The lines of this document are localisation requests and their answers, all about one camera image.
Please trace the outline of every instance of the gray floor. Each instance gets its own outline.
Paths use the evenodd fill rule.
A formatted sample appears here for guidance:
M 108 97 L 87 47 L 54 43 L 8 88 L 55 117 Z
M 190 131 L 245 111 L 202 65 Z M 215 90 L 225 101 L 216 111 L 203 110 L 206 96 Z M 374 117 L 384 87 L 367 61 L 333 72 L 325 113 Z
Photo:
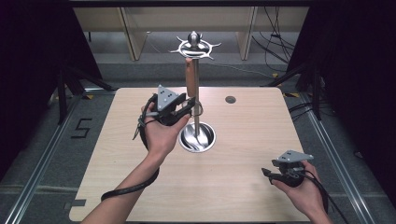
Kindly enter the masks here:
M 99 64 L 104 81 L 116 87 L 156 87 L 184 85 L 183 58 L 178 54 L 169 53 L 176 49 L 179 42 L 176 35 L 185 39 L 188 33 L 150 33 L 144 52 L 137 62 L 129 59 L 125 38 L 120 33 L 92 33 L 92 52 Z M 259 34 L 254 34 L 262 43 L 265 41 Z M 284 34 L 289 42 L 295 42 L 298 34 Z M 200 74 L 202 86 L 247 86 L 258 87 L 273 80 L 275 72 L 264 63 L 264 53 L 257 44 L 252 43 L 247 61 L 241 61 L 233 33 L 207 33 L 204 40 L 222 45 L 214 49 L 212 57 L 215 61 L 201 60 Z M 270 45 L 270 49 L 282 54 L 281 48 Z M 282 70 L 286 65 L 274 57 L 268 56 L 270 66 Z M 296 92 L 294 84 L 298 76 L 286 81 L 279 88 L 283 92 Z M 87 88 L 95 88 L 86 83 Z M 111 106 L 113 94 L 95 93 L 91 99 L 78 99 L 78 104 L 65 126 L 64 133 L 51 156 L 45 173 L 41 176 L 35 194 L 21 219 L 21 223 L 72 223 L 68 218 L 70 204 L 74 201 L 78 186 L 85 173 L 96 139 Z M 302 97 L 285 97 L 288 107 L 301 104 Z M 336 114 L 326 104 L 321 105 L 322 124 L 330 136 L 333 147 L 345 165 L 351 183 L 357 188 L 367 205 L 370 215 L 376 223 L 394 223 L 396 211 L 386 194 L 375 181 L 375 177 L 363 159 L 354 156 L 354 144 L 349 140 Z M 359 212 L 348 197 L 343 182 L 336 173 L 328 151 L 314 128 L 315 122 L 310 113 L 303 109 L 292 112 L 294 125 L 305 153 L 313 154 L 312 161 L 316 165 L 324 187 L 330 192 L 341 208 L 349 223 L 361 223 Z M 83 133 L 76 130 L 80 127 L 89 128 L 86 138 L 72 138 Z M 4 222 L 7 213 L 18 199 L 23 186 L 28 183 L 31 174 L 41 155 L 57 129 L 58 106 L 56 99 L 49 105 L 49 110 L 35 136 L 26 150 L 22 151 L 14 161 L 6 177 L 0 183 L 0 221 Z M 343 223 L 340 216 L 330 208 L 329 214 L 334 223 Z

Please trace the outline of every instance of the finger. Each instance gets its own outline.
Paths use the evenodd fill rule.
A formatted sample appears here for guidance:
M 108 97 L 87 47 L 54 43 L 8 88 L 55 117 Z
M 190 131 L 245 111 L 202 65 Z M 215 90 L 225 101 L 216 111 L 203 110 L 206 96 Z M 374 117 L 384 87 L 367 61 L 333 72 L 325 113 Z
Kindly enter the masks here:
M 172 127 L 176 129 L 177 132 L 180 132 L 180 130 L 186 126 L 187 122 L 189 121 L 191 115 L 187 114 L 183 116 L 177 123 L 175 123 Z
M 142 107 L 140 107 L 140 110 L 143 112 L 144 110 L 145 110 L 145 105 L 143 105 Z M 151 110 L 154 108 L 154 103 L 153 102 L 151 102 L 151 103 L 149 103 L 149 105 L 148 105 L 148 110 L 147 110 L 147 112 L 151 112 Z
M 304 165 L 305 170 L 311 172 L 312 175 L 314 175 L 312 177 L 316 178 L 320 182 L 320 179 L 319 179 L 319 176 L 318 176 L 318 172 L 317 172 L 317 168 L 315 168 L 315 166 L 312 165 L 311 163 L 309 163 L 308 161 L 302 161 L 302 164 Z
M 271 181 L 271 183 L 275 186 L 275 187 L 277 187 L 278 189 L 280 189 L 280 190 L 282 190 L 283 192 L 287 192 L 289 189 L 290 189 L 290 187 L 289 186 L 287 186 L 285 183 L 283 183 L 282 181 L 278 181 L 278 180 L 272 180 Z

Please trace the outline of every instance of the metal pole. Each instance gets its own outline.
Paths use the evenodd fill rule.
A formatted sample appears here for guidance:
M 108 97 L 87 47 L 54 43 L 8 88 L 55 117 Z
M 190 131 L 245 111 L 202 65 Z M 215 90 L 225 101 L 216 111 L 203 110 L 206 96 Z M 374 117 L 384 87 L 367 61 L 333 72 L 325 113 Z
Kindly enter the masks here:
M 192 59 L 192 64 L 194 67 L 194 84 L 195 84 L 195 101 L 199 102 L 199 59 Z M 199 104 L 195 104 L 194 106 L 194 115 L 200 114 Z M 195 137 L 198 137 L 200 128 L 199 128 L 199 116 L 194 116 L 194 127 L 195 127 Z

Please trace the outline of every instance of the wrist strap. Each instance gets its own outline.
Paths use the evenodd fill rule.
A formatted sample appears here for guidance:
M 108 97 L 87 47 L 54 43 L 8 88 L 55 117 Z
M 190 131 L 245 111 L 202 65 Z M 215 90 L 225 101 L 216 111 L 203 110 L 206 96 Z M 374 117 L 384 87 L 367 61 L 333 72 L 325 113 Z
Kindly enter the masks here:
M 119 196 L 119 195 L 123 195 L 123 194 L 127 194 L 127 193 L 132 193 L 141 189 L 144 189 L 145 187 L 149 186 L 150 184 L 152 184 L 154 182 L 155 179 L 157 179 L 158 174 L 160 173 L 160 168 L 158 168 L 158 170 L 154 173 L 154 175 L 152 177 L 150 177 L 147 181 L 138 184 L 136 186 L 133 187 L 129 187 L 126 189 L 114 189 L 111 190 L 109 192 L 106 192 L 102 195 L 101 197 L 101 201 L 104 201 L 105 199 L 114 197 L 114 196 Z

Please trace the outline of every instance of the person's right hand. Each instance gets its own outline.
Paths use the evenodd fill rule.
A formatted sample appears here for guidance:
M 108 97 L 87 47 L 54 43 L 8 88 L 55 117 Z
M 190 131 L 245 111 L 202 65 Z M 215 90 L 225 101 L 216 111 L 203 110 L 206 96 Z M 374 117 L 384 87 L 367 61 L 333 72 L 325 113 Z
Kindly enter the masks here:
M 314 176 L 308 172 L 306 174 L 315 177 L 320 182 L 315 166 L 308 161 L 302 161 L 302 163 L 305 170 L 311 172 Z M 272 183 L 285 192 L 294 206 L 313 223 L 332 223 L 323 207 L 320 191 L 312 181 L 305 178 L 303 183 L 296 188 L 291 188 L 278 180 L 273 180 Z
M 154 103 L 148 106 L 148 112 L 154 107 Z M 146 139 L 148 142 L 148 153 L 159 154 L 162 158 L 166 157 L 175 147 L 177 136 L 180 130 L 187 124 L 190 114 L 182 117 L 172 126 L 164 126 L 158 121 L 150 122 L 153 118 L 146 118 Z

